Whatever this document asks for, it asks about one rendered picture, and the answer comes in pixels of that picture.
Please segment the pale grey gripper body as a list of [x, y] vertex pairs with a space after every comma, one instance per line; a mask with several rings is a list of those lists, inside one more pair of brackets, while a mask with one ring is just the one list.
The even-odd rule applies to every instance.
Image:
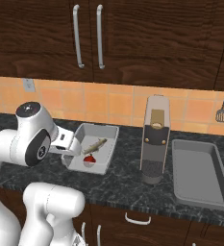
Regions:
[[81, 155], [82, 146], [74, 135], [60, 134], [50, 145], [49, 152], [77, 157]]

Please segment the red bell pepper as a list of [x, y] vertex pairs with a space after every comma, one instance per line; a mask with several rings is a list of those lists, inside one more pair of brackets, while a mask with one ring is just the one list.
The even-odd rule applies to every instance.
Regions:
[[85, 167], [92, 167], [96, 163], [96, 159], [92, 154], [89, 154], [88, 156], [84, 157], [84, 166]]

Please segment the grey fish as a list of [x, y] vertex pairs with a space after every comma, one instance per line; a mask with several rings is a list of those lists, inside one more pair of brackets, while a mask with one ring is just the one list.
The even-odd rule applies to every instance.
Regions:
[[97, 142], [90, 145], [86, 150], [83, 151], [83, 154], [93, 153], [99, 150], [107, 142], [106, 138], [99, 138]]

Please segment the grey tupperware tray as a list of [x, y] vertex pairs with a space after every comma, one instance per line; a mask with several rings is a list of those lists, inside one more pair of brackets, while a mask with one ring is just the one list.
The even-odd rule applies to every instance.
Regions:
[[[112, 160], [118, 134], [119, 128], [116, 126], [83, 123], [75, 133], [82, 146], [81, 155], [77, 157], [62, 155], [62, 164], [68, 170], [105, 175]], [[94, 156], [96, 163], [90, 168], [85, 167], [84, 157], [89, 154], [84, 155], [83, 151], [97, 142], [99, 138], [106, 138], [107, 142], [98, 151], [89, 153]]]
[[224, 165], [215, 144], [174, 139], [172, 164], [179, 203], [224, 210]]

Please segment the dark wood base cupboard door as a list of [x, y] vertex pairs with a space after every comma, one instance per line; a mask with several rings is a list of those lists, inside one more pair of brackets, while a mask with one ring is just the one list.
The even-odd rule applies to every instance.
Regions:
[[[21, 227], [24, 226], [26, 220], [26, 209], [23, 204], [22, 196], [23, 193], [21, 191], [0, 187], [1, 202], [17, 217]], [[79, 234], [82, 233], [83, 223], [86, 223], [86, 243], [88, 246], [94, 246], [89, 205], [85, 205], [83, 212], [78, 217], [73, 219], [73, 225]]]

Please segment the grey coffee machine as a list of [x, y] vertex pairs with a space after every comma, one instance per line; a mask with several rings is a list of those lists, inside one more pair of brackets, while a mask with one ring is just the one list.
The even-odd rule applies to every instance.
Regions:
[[144, 114], [139, 167], [145, 183], [155, 185], [161, 181], [169, 135], [169, 100], [162, 95], [149, 96]]

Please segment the dark wood drawer front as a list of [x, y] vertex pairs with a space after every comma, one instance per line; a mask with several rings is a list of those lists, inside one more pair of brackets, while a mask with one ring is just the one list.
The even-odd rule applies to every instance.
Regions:
[[191, 222], [184, 246], [224, 246], [224, 227]]
[[[135, 225], [125, 220], [128, 217], [151, 223]], [[97, 246], [97, 227], [101, 225], [101, 246], [184, 246], [189, 221], [142, 213], [127, 209], [91, 205], [94, 244]]]

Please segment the black hanging slotted spatula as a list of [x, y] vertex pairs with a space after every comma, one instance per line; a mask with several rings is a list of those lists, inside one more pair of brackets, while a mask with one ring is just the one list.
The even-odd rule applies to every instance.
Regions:
[[216, 112], [215, 120], [219, 123], [224, 123], [224, 100], [222, 107]]

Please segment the grey wall socket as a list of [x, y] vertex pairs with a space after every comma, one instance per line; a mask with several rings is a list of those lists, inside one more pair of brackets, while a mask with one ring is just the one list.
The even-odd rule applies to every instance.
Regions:
[[23, 78], [22, 79], [24, 89], [27, 92], [34, 92], [35, 91], [35, 84], [33, 79]]

